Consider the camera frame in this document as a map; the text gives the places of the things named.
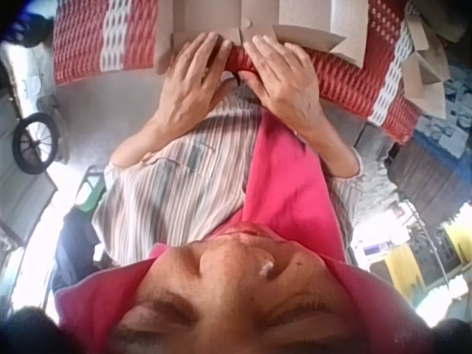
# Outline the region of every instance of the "hand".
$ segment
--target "hand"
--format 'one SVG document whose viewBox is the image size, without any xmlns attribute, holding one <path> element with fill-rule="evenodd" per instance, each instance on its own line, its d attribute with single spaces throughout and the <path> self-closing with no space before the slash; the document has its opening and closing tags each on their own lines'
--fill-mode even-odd
<svg viewBox="0 0 472 354">
<path fill-rule="evenodd" d="M 282 45 L 267 36 L 255 36 L 244 49 L 259 72 L 239 72 L 242 80 L 290 129 L 302 136 L 324 119 L 319 104 L 319 82 L 308 54 L 299 46 Z"/>
<path fill-rule="evenodd" d="M 204 120 L 237 85 L 234 78 L 220 84 L 231 41 L 224 41 L 209 63 L 217 42 L 216 33 L 202 33 L 182 48 L 166 72 L 159 110 L 151 121 L 170 140 L 184 135 Z"/>
</svg>

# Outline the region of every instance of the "pink hijab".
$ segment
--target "pink hijab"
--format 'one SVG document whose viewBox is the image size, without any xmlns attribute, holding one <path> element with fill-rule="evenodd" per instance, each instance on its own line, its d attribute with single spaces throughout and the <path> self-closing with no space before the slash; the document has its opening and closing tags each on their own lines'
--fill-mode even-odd
<svg viewBox="0 0 472 354">
<path fill-rule="evenodd" d="M 316 252 L 357 304 L 372 353 L 432 353 L 431 331 L 390 285 L 344 262 L 338 221 L 318 157 L 272 115 L 262 112 L 246 202 L 224 225 L 251 221 Z M 150 259 L 102 271 L 56 295 L 60 326 L 90 352 L 131 307 L 134 292 L 166 245 Z"/>
</svg>

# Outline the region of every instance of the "wheel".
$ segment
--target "wheel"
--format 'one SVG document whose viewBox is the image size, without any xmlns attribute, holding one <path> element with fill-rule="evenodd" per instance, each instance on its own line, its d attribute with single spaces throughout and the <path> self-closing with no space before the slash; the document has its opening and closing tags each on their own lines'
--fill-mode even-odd
<svg viewBox="0 0 472 354">
<path fill-rule="evenodd" d="M 22 119 L 13 134 L 13 157 L 22 171 L 39 175 L 58 153 L 59 133 L 54 121 L 44 113 Z"/>
<path fill-rule="evenodd" d="M 3 40 L 25 48 L 44 42 L 52 31 L 52 21 L 35 13 L 22 13 L 3 34 Z"/>
</svg>

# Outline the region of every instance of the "red woven mat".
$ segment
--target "red woven mat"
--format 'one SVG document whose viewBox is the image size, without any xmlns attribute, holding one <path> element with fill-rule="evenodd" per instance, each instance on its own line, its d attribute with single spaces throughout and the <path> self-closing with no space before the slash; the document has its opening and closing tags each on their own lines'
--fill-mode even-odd
<svg viewBox="0 0 472 354">
<path fill-rule="evenodd" d="M 157 0 L 60 0 L 54 29 L 57 84 L 118 70 L 153 67 Z M 307 49 L 326 100 L 407 142 L 420 110 L 403 98 L 400 65 L 412 52 L 404 24 L 407 0 L 369 0 L 369 31 L 364 68 Z M 227 69 L 254 70 L 241 48 Z"/>
</svg>

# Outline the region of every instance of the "forearm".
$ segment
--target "forearm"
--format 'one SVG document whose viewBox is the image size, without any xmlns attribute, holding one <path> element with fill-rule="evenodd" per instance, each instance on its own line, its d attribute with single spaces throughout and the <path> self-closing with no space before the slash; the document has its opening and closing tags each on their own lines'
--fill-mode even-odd
<svg viewBox="0 0 472 354">
<path fill-rule="evenodd" d="M 335 177 L 351 178 L 361 168 L 353 149 L 344 142 L 322 111 L 316 129 L 302 133 L 308 145 L 319 154 L 329 173 Z"/>
<path fill-rule="evenodd" d="M 111 155 L 110 162 L 128 168 L 140 162 L 147 153 L 156 153 L 172 142 L 169 134 L 157 124 L 154 117 L 136 134 L 127 138 Z"/>
</svg>

